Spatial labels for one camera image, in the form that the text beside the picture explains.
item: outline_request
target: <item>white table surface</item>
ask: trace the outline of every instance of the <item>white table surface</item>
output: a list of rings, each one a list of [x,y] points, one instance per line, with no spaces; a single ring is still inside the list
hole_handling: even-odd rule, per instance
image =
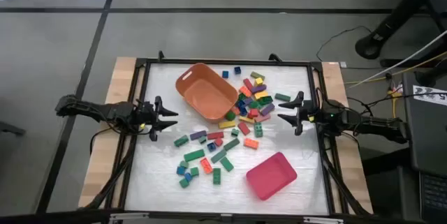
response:
[[[199,167],[199,176],[194,177],[187,188],[180,187],[179,180],[183,177],[176,174],[176,169],[184,154],[204,149],[205,156],[211,162],[211,157],[223,148],[219,147],[210,153],[206,147],[210,141],[199,144],[197,140],[190,140],[181,147],[173,144],[174,140],[185,134],[189,136],[200,130],[209,133],[220,131],[216,124],[207,123],[175,89],[175,81],[190,66],[152,64],[150,67],[146,100],[153,101],[155,96],[161,96],[165,108],[179,113],[177,117],[164,119],[177,120],[179,123],[159,133],[157,142],[151,142],[147,136],[138,138],[126,210],[327,215],[328,204],[314,124],[304,124],[303,134],[294,136],[290,124],[277,114],[295,114],[295,111],[278,107],[282,102],[276,99],[273,102],[275,110],[271,112],[272,118],[262,123],[263,137],[254,137],[253,125],[247,124],[251,130],[247,137],[259,141],[257,150],[244,147],[244,136],[240,133],[238,138],[241,143],[226,155],[235,168],[227,172],[220,162],[211,163],[212,167],[221,168],[221,185],[213,185],[212,174],[204,173],[199,158],[189,162],[189,167]],[[234,74],[234,66],[210,67],[220,75],[223,70],[228,70],[230,76],[227,80],[236,89],[243,85],[244,78],[254,81],[249,74],[256,71],[265,76],[267,92],[272,97],[275,93],[281,93],[294,98],[299,91],[303,91],[305,99],[311,99],[307,69],[304,67],[241,66],[241,75]],[[230,136],[231,129],[223,130],[223,144],[234,138]],[[298,178],[268,200],[259,200],[251,191],[245,174],[278,151],[285,155]]]

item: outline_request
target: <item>green block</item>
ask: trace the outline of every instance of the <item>green block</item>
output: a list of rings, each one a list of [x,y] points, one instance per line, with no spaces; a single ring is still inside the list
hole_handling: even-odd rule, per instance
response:
[[[182,162],[180,162],[180,166],[188,168],[188,163],[185,160],[182,160]]]
[[[205,143],[206,141],[207,141],[207,136],[202,136],[198,139],[198,142],[201,144]]]
[[[188,140],[189,140],[188,136],[183,135],[180,139],[174,141],[174,145],[176,147],[179,147],[179,146],[185,144],[186,142],[188,142]]]
[[[195,160],[197,158],[202,158],[205,155],[205,152],[203,151],[203,149],[197,150],[197,151],[193,151],[190,152],[189,154],[185,154],[183,155],[184,159],[186,162],[191,161],[191,160]]]
[[[189,182],[187,179],[182,179],[179,183],[182,186],[182,188],[186,188],[187,186],[189,186]]]
[[[214,185],[221,184],[221,169],[220,168],[214,168],[212,170],[212,183]]]
[[[268,105],[273,102],[273,98],[271,96],[266,96],[258,99],[258,103],[260,105]]]
[[[274,98],[282,100],[282,101],[286,101],[286,102],[290,102],[291,101],[291,97],[290,96],[286,96],[283,94],[275,94]]]
[[[239,130],[238,129],[231,130],[231,135],[237,137],[239,135]]]
[[[225,115],[226,120],[228,121],[233,121],[236,118],[236,114],[233,111],[229,111],[226,115]]]
[[[216,163],[217,161],[219,161],[219,159],[225,157],[225,155],[226,155],[226,151],[225,151],[225,149],[224,149],[224,150],[218,152],[216,155],[214,155],[214,156],[211,158],[211,162]]]
[[[260,78],[262,78],[263,80],[265,80],[265,77],[264,77],[263,75],[261,75],[261,74],[259,74],[259,73],[257,73],[257,72],[254,72],[254,71],[251,72],[250,76],[252,76],[252,77],[254,77],[254,78],[258,78],[258,77],[260,77]]]
[[[198,167],[193,167],[191,168],[191,175],[194,176],[198,176]]]
[[[261,105],[260,105],[257,101],[253,101],[253,102],[251,102],[251,103],[249,104],[249,107],[250,107],[251,109],[260,109],[260,108],[261,108]]]
[[[231,164],[231,162],[226,157],[223,157],[221,159],[221,164],[227,172],[230,172],[234,168],[233,164]]]
[[[238,100],[242,101],[242,100],[244,100],[245,98],[247,98],[247,96],[245,96],[245,94],[239,94],[239,98],[238,98]]]
[[[255,123],[254,124],[254,135],[256,137],[262,137],[263,136],[263,127],[261,126],[261,123]]]
[[[234,140],[231,140],[229,143],[225,144],[223,147],[226,151],[229,149],[232,149],[233,147],[237,146],[240,143],[240,141],[235,138]]]

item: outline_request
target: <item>keyboard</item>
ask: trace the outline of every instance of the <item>keyboard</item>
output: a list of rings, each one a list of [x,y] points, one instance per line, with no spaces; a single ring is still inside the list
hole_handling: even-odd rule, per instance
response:
[[[433,223],[445,223],[447,178],[420,173],[420,202],[422,219]]]

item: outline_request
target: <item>label sticker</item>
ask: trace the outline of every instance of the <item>label sticker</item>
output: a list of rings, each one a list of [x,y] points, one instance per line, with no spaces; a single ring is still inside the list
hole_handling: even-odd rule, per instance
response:
[[[447,93],[447,91],[443,91],[440,89],[433,89],[430,87],[420,87],[417,85],[413,85],[413,94],[424,94],[424,93],[435,93],[435,92]],[[447,106],[447,94],[427,94],[422,96],[414,96],[414,99]]]

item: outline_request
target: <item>yellow block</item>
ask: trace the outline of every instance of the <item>yellow block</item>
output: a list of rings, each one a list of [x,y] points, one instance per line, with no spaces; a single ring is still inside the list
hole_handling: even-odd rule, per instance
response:
[[[254,94],[254,97],[256,98],[256,100],[258,100],[259,98],[263,98],[265,96],[268,96],[268,93],[266,91],[261,91],[261,92]]]
[[[254,124],[254,119],[249,119],[247,117],[239,116],[239,120]]]
[[[228,128],[228,127],[234,127],[236,126],[236,123],[234,121],[225,121],[225,122],[220,122],[219,123],[219,128],[223,129],[223,128]]]
[[[258,77],[254,80],[254,86],[257,87],[258,85],[261,85],[263,83],[263,79]]]

